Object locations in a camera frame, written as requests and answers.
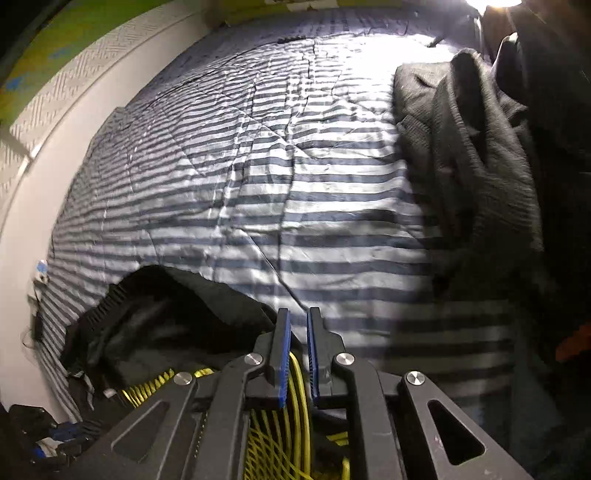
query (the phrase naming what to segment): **orange object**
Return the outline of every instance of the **orange object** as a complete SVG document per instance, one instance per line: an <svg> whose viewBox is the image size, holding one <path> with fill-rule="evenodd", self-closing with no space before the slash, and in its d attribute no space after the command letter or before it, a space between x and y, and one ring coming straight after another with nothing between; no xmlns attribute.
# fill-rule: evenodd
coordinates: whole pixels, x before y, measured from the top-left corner
<svg viewBox="0 0 591 480"><path fill-rule="evenodd" d="M591 350L591 323L586 323L556 347L556 361L565 362L581 352Z"/></svg>

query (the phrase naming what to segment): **textured wall trim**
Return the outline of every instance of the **textured wall trim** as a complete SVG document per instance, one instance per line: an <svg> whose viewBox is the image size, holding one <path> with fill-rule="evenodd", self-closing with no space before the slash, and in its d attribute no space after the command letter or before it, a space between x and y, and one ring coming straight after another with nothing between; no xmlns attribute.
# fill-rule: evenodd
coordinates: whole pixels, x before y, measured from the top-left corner
<svg viewBox="0 0 591 480"><path fill-rule="evenodd" d="M53 129L78 99L113 65L142 43L180 21L203 14L207 2L174 0L113 29L70 60L25 107L10 133L34 161ZM0 142L0 235L22 176L31 164Z"/></svg>

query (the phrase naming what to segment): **metal screw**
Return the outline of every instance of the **metal screw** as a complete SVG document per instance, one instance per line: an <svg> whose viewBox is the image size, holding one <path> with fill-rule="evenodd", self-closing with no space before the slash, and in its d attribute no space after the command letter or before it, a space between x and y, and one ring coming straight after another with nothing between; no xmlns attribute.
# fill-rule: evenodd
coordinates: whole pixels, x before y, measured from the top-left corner
<svg viewBox="0 0 591 480"><path fill-rule="evenodd" d="M341 365L350 365L353 362L355 362L355 357L353 355L351 355L350 353L343 352L343 353L339 353L336 356L336 361L338 363L340 363Z"/></svg>
<svg viewBox="0 0 591 480"><path fill-rule="evenodd" d="M423 385L425 383L425 375L413 370L407 373L407 382L416 386Z"/></svg>
<svg viewBox="0 0 591 480"><path fill-rule="evenodd" d="M174 376L174 383L177 385L189 385L193 381L193 376L189 372L179 372Z"/></svg>
<svg viewBox="0 0 591 480"><path fill-rule="evenodd" d="M258 353L249 353L244 356L244 363L248 365L260 365L262 363L262 355Z"/></svg>

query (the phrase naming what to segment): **white wall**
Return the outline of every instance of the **white wall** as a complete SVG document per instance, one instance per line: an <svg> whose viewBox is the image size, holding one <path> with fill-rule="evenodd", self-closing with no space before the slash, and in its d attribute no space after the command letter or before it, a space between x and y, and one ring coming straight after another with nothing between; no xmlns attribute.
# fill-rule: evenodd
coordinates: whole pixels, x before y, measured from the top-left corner
<svg viewBox="0 0 591 480"><path fill-rule="evenodd" d="M117 61L65 113L45 139L14 197L0 237L0 400L65 414L33 351L21 344L30 325L31 274L45 258L53 224L90 139L117 106L125 106L179 53L209 32L201 14L171 25Z"/></svg>

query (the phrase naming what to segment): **gray striped fabric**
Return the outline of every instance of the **gray striped fabric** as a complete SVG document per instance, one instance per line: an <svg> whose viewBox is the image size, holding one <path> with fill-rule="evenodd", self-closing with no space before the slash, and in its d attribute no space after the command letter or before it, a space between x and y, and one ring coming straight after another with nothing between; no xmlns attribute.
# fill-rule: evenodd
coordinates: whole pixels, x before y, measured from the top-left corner
<svg viewBox="0 0 591 480"><path fill-rule="evenodd" d="M288 307L302 337L305 310L319 306L350 351L423 370L495 432L512 377L508 305L433 301L434 269L454 252L392 118L397 66L458 50L427 48L436 34L394 10L227 28L113 113L57 220L41 305L41 360L74 418L65 327L109 283L157 263ZM307 38L277 43L289 35Z"/></svg>

